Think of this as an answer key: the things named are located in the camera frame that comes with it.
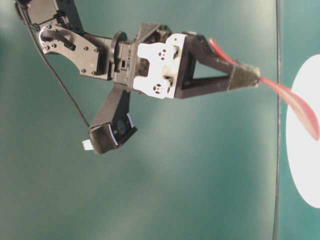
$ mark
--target white circle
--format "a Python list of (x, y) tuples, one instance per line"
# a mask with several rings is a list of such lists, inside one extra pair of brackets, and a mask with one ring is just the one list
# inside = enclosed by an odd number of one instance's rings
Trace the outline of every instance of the white circle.
[[(310, 57), (295, 77), (292, 91), (303, 98), (320, 120), (320, 54)], [(286, 148), (294, 184), (302, 198), (320, 208), (320, 141), (315, 141), (288, 107)]]

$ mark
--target red plastic object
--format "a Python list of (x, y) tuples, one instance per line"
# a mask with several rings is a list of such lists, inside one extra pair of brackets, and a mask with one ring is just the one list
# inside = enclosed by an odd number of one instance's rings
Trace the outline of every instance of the red plastic object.
[[(237, 64), (235, 60), (229, 57), (216, 43), (213, 38), (209, 38), (209, 44), (214, 52), (223, 60), (230, 64)], [(274, 90), (288, 104), (306, 131), (318, 141), (320, 138), (319, 122), (315, 112), (301, 97), (293, 93), (289, 88), (269, 80), (266, 77), (260, 77), (260, 82)]]

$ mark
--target white bracket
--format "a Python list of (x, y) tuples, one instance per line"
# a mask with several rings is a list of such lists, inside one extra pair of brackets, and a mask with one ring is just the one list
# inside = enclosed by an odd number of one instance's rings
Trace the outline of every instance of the white bracket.
[(146, 77), (134, 78), (133, 88), (158, 99), (173, 99), (185, 38), (175, 33), (165, 43), (139, 44), (137, 55), (149, 61), (149, 70)]

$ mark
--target green wall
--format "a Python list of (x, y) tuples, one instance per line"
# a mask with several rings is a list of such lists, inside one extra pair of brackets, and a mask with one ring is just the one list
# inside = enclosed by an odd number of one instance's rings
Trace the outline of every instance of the green wall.
[[(175, 32), (215, 37), (228, 54), (277, 79), (275, 1), (76, 4), (92, 34), (111, 37), (122, 30), (133, 38), (141, 23), (163, 23)], [(91, 120), (111, 84), (80, 77), (62, 56), (48, 59)], [(196, 73), (212, 72), (199, 67)], [(139, 130), (123, 148), (102, 156), (84, 152), (88, 130), (38, 56), (12, 1), (1, 1), (0, 238), (272, 239), (273, 92), (261, 85), (186, 100), (132, 94), (130, 107)]]
[[(281, 82), (292, 86), (302, 64), (320, 53), (318, 0), (281, 0)], [(278, 239), (320, 239), (320, 209), (299, 195), (290, 173), (286, 148), (287, 106), (281, 108)]]

